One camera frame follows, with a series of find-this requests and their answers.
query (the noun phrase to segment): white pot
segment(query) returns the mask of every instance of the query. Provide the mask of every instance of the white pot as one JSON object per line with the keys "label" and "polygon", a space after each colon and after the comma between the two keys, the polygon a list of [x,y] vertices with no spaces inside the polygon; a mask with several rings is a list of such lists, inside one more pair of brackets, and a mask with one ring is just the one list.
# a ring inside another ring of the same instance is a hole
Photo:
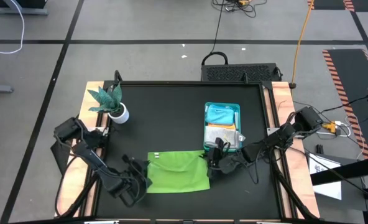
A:
{"label": "white pot", "polygon": [[123,103],[121,103],[121,105],[123,106],[123,114],[121,114],[120,116],[114,117],[110,113],[108,113],[108,116],[117,124],[123,124],[129,119],[129,111]]}

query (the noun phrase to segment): wooden table edge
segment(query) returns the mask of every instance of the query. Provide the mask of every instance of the wooden table edge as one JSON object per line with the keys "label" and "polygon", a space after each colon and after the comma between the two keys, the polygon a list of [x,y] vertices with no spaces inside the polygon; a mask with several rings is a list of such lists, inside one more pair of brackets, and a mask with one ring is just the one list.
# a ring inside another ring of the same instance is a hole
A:
{"label": "wooden table edge", "polygon": [[[98,106],[98,103],[91,97],[87,90],[97,90],[99,86],[103,87],[104,82],[88,82],[86,85],[85,94],[80,109],[79,119],[86,125],[87,128],[93,128],[96,126],[98,114],[88,111],[92,106]],[[287,82],[272,82],[275,106],[278,110],[278,118],[280,125],[284,123],[288,115],[294,111],[294,105],[292,96],[290,94],[289,86]],[[267,108],[267,116],[269,117],[270,126],[275,126],[272,122],[272,109],[270,104],[270,96],[267,89],[264,90],[265,103]],[[105,127],[106,119],[103,119],[101,126]],[[301,140],[295,139],[293,146],[299,150],[304,150]],[[288,169],[290,173],[290,180],[294,191],[298,194],[301,201],[307,206],[312,214],[319,216],[318,206],[316,204],[315,194],[311,183],[310,173],[308,172],[308,165],[306,158],[303,154],[288,150],[286,152]],[[76,199],[77,195],[83,189],[86,179],[86,173],[88,166],[80,158],[72,162],[72,165],[68,168],[60,193],[58,195],[57,209],[60,213],[66,211],[72,202]],[[91,215],[93,202],[95,200],[95,186],[91,189],[86,203],[85,216]],[[287,218],[292,217],[290,212],[288,195],[285,189],[281,186],[284,214]]]}

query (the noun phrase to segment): gray floor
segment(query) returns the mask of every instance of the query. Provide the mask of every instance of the gray floor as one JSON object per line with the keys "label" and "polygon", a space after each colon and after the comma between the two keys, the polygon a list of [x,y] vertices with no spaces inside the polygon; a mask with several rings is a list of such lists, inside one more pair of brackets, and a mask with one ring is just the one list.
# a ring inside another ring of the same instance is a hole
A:
{"label": "gray floor", "polygon": [[[49,0],[48,17],[25,16],[25,39],[64,39],[77,2]],[[224,13],[219,38],[296,40],[306,10],[306,1],[269,0],[257,8],[255,19],[241,12]],[[218,14],[209,0],[85,0],[73,39],[213,39]],[[368,35],[368,12],[358,15]],[[0,16],[0,39],[18,39],[20,32],[19,17]],[[361,36],[348,11],[312,11],[305,39],[361,40]],[[2,50],[16,47],[0,45]],[[0,84],[16,89],[11,95],[0,95],[0,217],[61,47],[28,44],[18,54],[0,55]],[[124,80],[200,80],[200,62],[211,48],[208,44],[70,45],[10,222],[53,217],[60,174],[49,149],[52,132],[56,125],[79,112],[87,81],[112,79],[116,69]],[[340,105],[321,51],[347,48],[365,49],[363,45],[302,45],[294,99],[319,109]],[[285,81],[291,78],[295,49],[295,45],[216,46],[216,50],[227,54],[230,63],[277,63]],[[222,62],[219,57],[211,57],[207,63]],[[336,110],[326,115],[343,121],[346,114]],[[312,136],[304,143],[313,149],[321,140]],[[360,150],[345,138],[322,144],[332,156],[355,158]],[[320,213],[327,220],[363,222],[359,211],[320,206]]]}

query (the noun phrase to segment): floor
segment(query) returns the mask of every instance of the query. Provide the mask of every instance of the floor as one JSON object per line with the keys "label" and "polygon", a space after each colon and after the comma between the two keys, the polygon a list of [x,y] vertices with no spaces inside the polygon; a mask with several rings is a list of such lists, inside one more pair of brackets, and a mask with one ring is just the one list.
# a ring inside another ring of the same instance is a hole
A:
{"label": "floor", "polygon": [[[61,176],[50,152],[52,133],[78,114],[86,82],[113,79],[116,69],[124,80],[200,80],[219,16],[210,0],[49,0],[46,8],[47,17],[25,16],[22,50],[0,55],[0,84],[15,89],[0,95],[0,221],[53,217]],[[254,19],[224,12],[218,39],[225,41],[215,50],[230,63],[275,62],[290,81],[307,9],[306,0],[269,0]],[[356,15],[368,37],[368,12]],[[0,16],[0,50],[18,48],[20,33],[18,16]],[[300,49],[294,99],[321,110],[340,105],[321,51],[367,49],[368,43],[345,10],[312,11],[304,39],[310,41]],[[326,115],[341,121],[346,116],[341,109]],[[312,136],[304,143],[312,150],[323,144],[332,156],[353,159],[359,153],[346,138],[321,142]],[[24,157],[30,160],[16,202],[3,214]],[[363,223],[359,211],[320,206],[320,213],[327,220]]]}

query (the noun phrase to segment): green cloth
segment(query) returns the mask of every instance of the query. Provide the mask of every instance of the green cloth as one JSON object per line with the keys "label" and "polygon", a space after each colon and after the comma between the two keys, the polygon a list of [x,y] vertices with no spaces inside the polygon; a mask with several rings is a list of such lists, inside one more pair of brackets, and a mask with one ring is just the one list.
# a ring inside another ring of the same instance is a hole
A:
{"label": "green cloth", "polygon": [[147,193],[183,193],[210,189],[208,166],[200,151],[149,152]]}

